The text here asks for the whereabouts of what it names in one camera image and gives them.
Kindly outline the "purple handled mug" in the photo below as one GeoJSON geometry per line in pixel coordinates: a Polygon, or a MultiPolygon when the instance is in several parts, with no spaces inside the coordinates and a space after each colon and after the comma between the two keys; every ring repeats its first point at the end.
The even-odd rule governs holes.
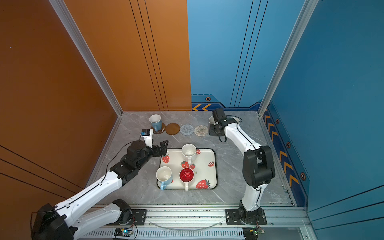
{"type": "Polygon", "coordinates": [[[215,124],[215,120],[214,120],[214,117],[213,117],[213,116],[210,116],[210,118],[209,118],[209,123],[210,123],[210,124],[215,124]]]}

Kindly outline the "multicolour woven rope coaster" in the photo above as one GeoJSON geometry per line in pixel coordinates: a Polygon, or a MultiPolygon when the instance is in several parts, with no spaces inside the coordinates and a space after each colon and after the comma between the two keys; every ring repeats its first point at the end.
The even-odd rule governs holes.
{"type": "Polygon", "coordinates": [[[204,125],[199,125],[195,128],[194,133],[199,137],[204,137],[209,133],[209,128],[204,125]]]}

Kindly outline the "dark brown wooden round coaster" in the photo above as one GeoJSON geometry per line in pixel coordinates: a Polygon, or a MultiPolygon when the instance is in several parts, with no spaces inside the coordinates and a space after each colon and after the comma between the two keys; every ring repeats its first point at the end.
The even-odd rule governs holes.
{"type": "Polygon", "coordinates": [[[159,131],[155,131],[154,127],[151,127],[151,129],[153,130],[153,134],[159,135],[159,134],[162,134],[166,130],[166,125],[162,124],[162,127],[159,131]]]}

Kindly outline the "light brown wooden round coaster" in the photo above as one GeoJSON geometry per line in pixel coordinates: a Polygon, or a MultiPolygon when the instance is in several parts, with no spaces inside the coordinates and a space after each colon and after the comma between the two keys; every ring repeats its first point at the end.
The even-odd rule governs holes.
{"type": "Polygon", "coordinates": [[[170,123],[166,126],[166,133],[168,135],[176,135],[180,132],[180,125],[177,123],[170,123]]]}

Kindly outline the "white speckled mug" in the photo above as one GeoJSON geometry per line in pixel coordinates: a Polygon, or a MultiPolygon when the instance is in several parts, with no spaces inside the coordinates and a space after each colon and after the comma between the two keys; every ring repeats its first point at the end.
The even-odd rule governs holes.
{"type": "Polygon", "coordinates": [[[183,160],[189,165],[197,158],[197,148],[193,144],[186,144],[182,147],[183,160]]]}

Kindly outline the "grey woven rope coaster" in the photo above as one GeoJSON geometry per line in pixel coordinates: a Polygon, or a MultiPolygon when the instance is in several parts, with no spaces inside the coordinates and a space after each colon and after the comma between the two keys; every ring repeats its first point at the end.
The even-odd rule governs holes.
{"type": "Polygon", "coordinates": [[[195,128],[192,125],[182,125],[180,127],[180,133],[184,136],[190,136],[194,133],[195,128]]]}

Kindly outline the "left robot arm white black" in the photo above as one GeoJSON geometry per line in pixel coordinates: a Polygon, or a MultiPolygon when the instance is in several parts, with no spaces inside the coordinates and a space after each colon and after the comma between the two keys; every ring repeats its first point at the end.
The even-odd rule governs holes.
{"type": "Polygon", "coordinates": [[[113,201],[106,207],[86,212],[110,193],[118,190],[135,176],[153,157],[167,153],[167,140],[154,146],[152,141],[133,141],[125,146],[127,153],[121,160],[106,171],[105,175],[69,199],[55,206],[46,204],[36,212],[31,221],[33,240],[78,240],[89,232],[104,225],[131,219],[131,207],[122,199],[113,201]]]}

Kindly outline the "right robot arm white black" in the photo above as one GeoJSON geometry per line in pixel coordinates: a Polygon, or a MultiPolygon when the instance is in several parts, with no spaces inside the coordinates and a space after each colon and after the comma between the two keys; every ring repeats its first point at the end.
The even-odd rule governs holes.
{"type": "Polygon", "coordinates": [[[224,109],[218,108],[212,113],[215,123],[210,125],[210,135],[231,140],[243,153],[242,173],[247,186],[240,201],[240,220],[245,225],[266,225],[260,200],[265,188],[276,176],[272,150],[254,141],[243,131],[238,118],[226,115],[224,109]]]}

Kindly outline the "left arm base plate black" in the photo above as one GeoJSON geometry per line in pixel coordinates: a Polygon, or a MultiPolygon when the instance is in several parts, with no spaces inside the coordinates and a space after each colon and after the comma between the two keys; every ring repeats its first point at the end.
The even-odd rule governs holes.
{"type": "Polygon", "coordinates": [[[131,209],[131,215],[127,226],[143,226],[147,217],[146,209],[131,209]]]}

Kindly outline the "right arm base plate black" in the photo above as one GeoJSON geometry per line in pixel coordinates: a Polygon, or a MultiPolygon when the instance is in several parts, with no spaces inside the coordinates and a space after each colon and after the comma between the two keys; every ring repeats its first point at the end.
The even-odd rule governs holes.
{"type": "Polygon", "coordinates": [[[226,209],[227,225],[267,225],[267,217],[262,208],[247,212],[242,208],[226,209]]]}

